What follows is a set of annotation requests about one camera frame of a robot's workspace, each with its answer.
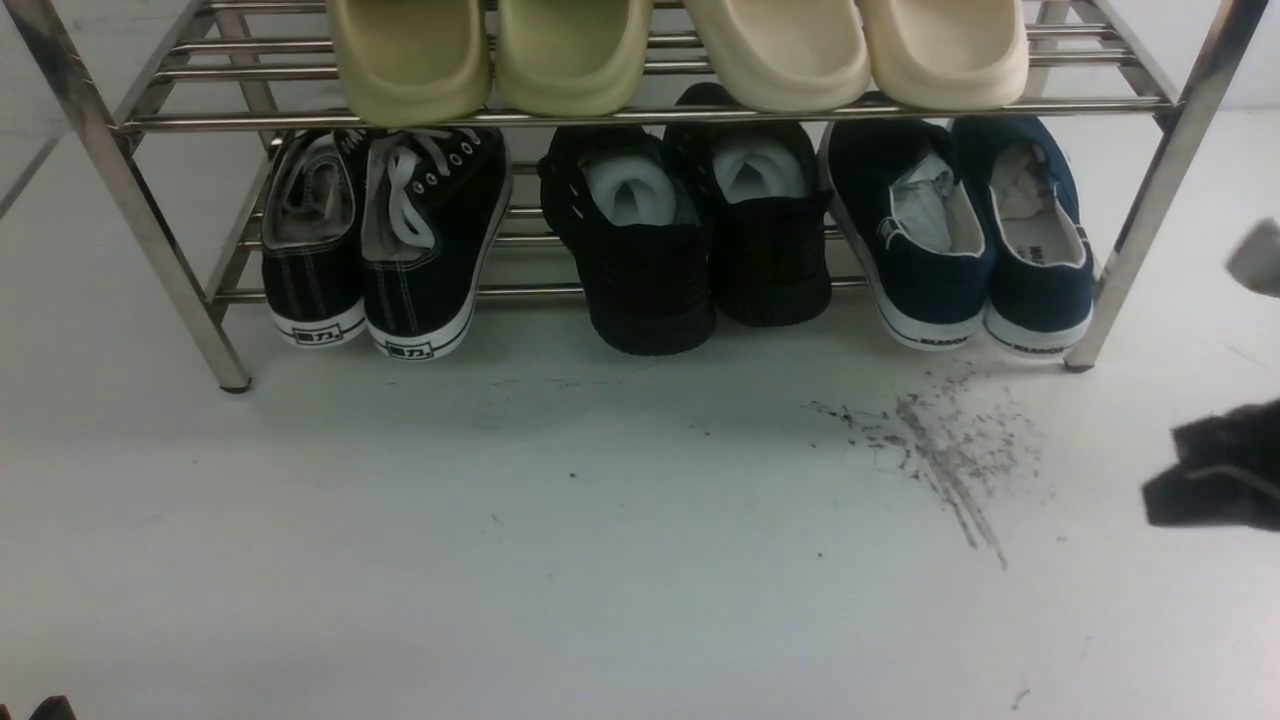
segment rack shelf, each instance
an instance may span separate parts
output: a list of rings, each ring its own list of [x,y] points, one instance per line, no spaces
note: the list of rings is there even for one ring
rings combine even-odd
[[[106,109],[51,0],[3,3],[219,384],[229,392],[243,392],[248,388],[250,374],[223,332],[223,319],[229,306],[265,302],[265,293],[260,288],[241,287],[241,275],[251,254],[261,250],[261,201],[270,161],[279,147],[276,133],[303,128],[367,127],[347,110],[279,110],[271,92],[273,83],[334,79],[338,70],[333,60],[326,58],[301,61],[262,61],[262,58],[329,55],[333,53],[333,42],[326,37],[253,37],[246,18],[319,14],[325,12],[325,3],[191,0],[115,113]],[[489,0],[490,10],[494,5]],[[681,9],[682,4],[658,0],[654,6],[669,12]],[[1196,67],[1185,88],[1179,92],[1132,29],[1111,9],[1110,0],[1039,3],[1036,22],[1028,24],[1033,68],[1028,91],[1020,101],[989,114],[1138,113],[1153,117],[1164,133],[1115,250],[1102,272],[1093,325],[1068,357],[1069,369],[1084,370],[1093,366],[1266,6],[1267,0],[1221,0],[1219,15],[1210,28]],[[1073,13],[1079,22],[1070,22]],[[209,37],[214,28],[218,37]],[[1073,46],[1060,49],[1059,44],[1064,41],[1070,41]],[[1080,47],[1082,42],[1093,46]],[[659,56],[648,59],[646,76],[700,76],[713,72],[695,32],[654,32],[649,37],[649,49]],[[197,56],[225,56],[227,60],[189,64]],[[1132,92],[1102,97],[1044,97],[1048,73],[1071,67],[1112,67],[1124,77]],[[238,83],[244,109],[227,108],[212,113],[164,111],[169,94],[177,85],[210,82]],[[660,106],[628,108],[603,118],[548,118],[492,109],[439,124],[512,128],[570,124],[660,126],[686,120],[753,123],[786,118],[823,122],[959,114],[964,113],[940,113],[864,100],[836,110],[801,114],[758,113],[745,108]],[[266,147],[266,160],[250,188],[211,279],[201,286],[133,163],[133,152],[150,133],[237,131],[259,132]],[[515,170],[530,174],[535,172],[535,167],[532,163],[517,163]],[[541,219],[541,210],[515,206],[509,210],[508,219],[538,222]],[[841,236],[833,227],[828,227],[827,237],[838,240]],[[503,233],[495,243],[495,250],[500,251],[554,247],[559,247],[554,234],[527,231]],[[856,288],[865,286],[865,281],[860,277],[845,277],[835,279],[833,286],[840,290]],[[579,293],[581,287],[575,283],[489,286],[480,292],[486,299]]]

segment dark fabric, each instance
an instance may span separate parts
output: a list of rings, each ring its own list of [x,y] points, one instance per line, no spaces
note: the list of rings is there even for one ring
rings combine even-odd
[[[306,252],[262,252],[266,302],[282,318],[315,323],[349,310],[364,293],[360,227]]]
[[[415,199],[436,233],[434,252],[408,263],[365,260],[365,314],[383,332],[426,334],[448,324],[466,305],[508,172],[502,133],[475,132],[479,147],[461,133],[439,141],[447,155],[463,141],[472,152],[449,178],[438,176],[445,182],[426,186],[421,200]],[[434,163],[421,163],[415,178],[429,170],[435,170]]]
[[[349,310],[362,295],[360,273],[360,225],[365,206],[365,176],[369,161],[369,147],[375,133],[371,131],[300,131],[285,138],[275,156],[271,170],[273,182],[283,182],[292,173],[285,167],[291,158],[291,147],[305,147],[319,137],[332,133],[339,149],[343,169],[351,178],[352,206],[355,215],[351,228],[340,237],[323,245],[288,247],[278,250],[270,243],[262,245],[262,287],[271,310],[291,320],[314,323],[340,315]],[[294,204],[301,202],[302,182],[296,187],[273,187],[268,197],[292,195]],[[279,213],[269,201],[264,213]]]
[[[736,106],[727,90],[712,82],[690,87],[677,105]],[[716,182],[714,158],[733,137],[767,137],[800,163],[810,195],[769,197],[730,204]],[[673,123],[663,136],[663,152],[704,208],[712,228],[709,259],[712,293],[764,293],[815,279],[827,272],[823,218],[829,195],[819,193],[818,158],[797,122]]]
[[[635,127],[561,128],[539,163],[543,214],[573,254],[588,301],[632,316],[686,315],[708,301],[708,236],[696,224],[617,227],[582,173],[593,156],[640,152],[666,165],[658,140]],[[672,178],[677,192],[684,184]]]
[[[892,220],[891,186],[929,152],[957,170],[956,191],[969,192],[945,128],[923,120],[846,120],[835,124],[828,141],[832,183],[870,250],[890,301],[913,319],[954,324],[986,305],[996,252],[989,242],[977,258],[931,252],[908,241]]]
[[[1024,263],[1000,245],[1000,260],[987,293],[991,305],[1020,328],[1051,333],[1074,328],[1093,310],[1093,252],[1084,246],[1084,266]]]
[[[1078,227],[1080,202],[1066,156],[1038,118],[959,118],[951,132],[960,146],[960,167],[974,182],[974,208],[988,243],[998,250],[988,295],[992,306],[1009,322],[1033,332],[1074,328],[1093,310],[1093,250],[1084,243],[1082,268],[1041,266],[1025,263],[1009,250],[1001,236],[1000,213],[991,195],[996,159],[1010,146],[1030,143],[1044,156],[1043,181]]]
[[[1280,530],[1280,402],[1174,430],[1179,464],[1142,488],[1147,520]]]

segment black sneaker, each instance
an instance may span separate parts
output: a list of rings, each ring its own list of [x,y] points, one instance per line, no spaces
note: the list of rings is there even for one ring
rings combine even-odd
[[[271,319],[298,347],[365,331],[360,277],[369,131],[298,131],[284,140],[262,213],[262,287]]]
[[[677,105],[732,105],[723,87],[690,87]],[[681,123],[663,149],[714,228],[709,272],[716,307],[744,325],[812,320],[831,304],[813,141],[796,122]]]
[[[511,200],[493,129],[417,129],[374,146],[364,229],[369,332],[396,360],[452,352],[471,327],[480,269]]]
[[[956,172],[946,128],[923,120],[832,123],[819,152],[831,214],[858,255],[891,334],[916,350],[982,329],[996,249]]]
[[[709,240],[658,138],[636,127],[561,128],[538,174],[547,223],[577,261],[604,342],[631,355],[707,342]]]

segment white stitching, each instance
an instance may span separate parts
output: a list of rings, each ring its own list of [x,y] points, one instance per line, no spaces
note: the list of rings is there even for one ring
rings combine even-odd
[[[280,277],[284,278],[284,293],[289,299],[289,309],[293,311],[294,318],[302,316],[302,304],[298,302],[298,291],[293,287],[293,270],[289,268],[289,261],[280,258]]]
[[[419,332],[417,327],[417,313],[413,311],[413,302],[408,296],[408,279],[406,279],[404,270],[401,270],[401,292],[404,295],[404,309],[408,311],[408,329],[412,333]]]
[[[319,310],[320,316],[328,318],[329,313],[324,306],[324,296],[320,295],[320,277],[316,274],[316,265],[312,258],[312,255],[306,255],[303,258],[307,265],[307,279],[311,281],[311,292],[316,296],[316,310]]]
[[[387,296],[387,278],[383,275],[381,270],[374,270],[378,275],[378,295],[383,299],[383,313],[387,315],[387,331],[396,332],[396,315],[392,313],[392,301]]]

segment slide sandal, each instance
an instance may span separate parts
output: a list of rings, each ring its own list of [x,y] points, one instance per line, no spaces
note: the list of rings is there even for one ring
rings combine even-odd
[[[724,88],[765,111],[847,105],[870,85],[854,0],[686,0]]]
[[[481,0],[328,0],[351,109],[383,127],[466,115],[489,97]]]
[[[539,115],[620,110],[640,88],[653,0],[500,0],[498,92]]]
[[[1002,108],[1027,87],[1021,0],[861,0],[876,85],[936,110]]]

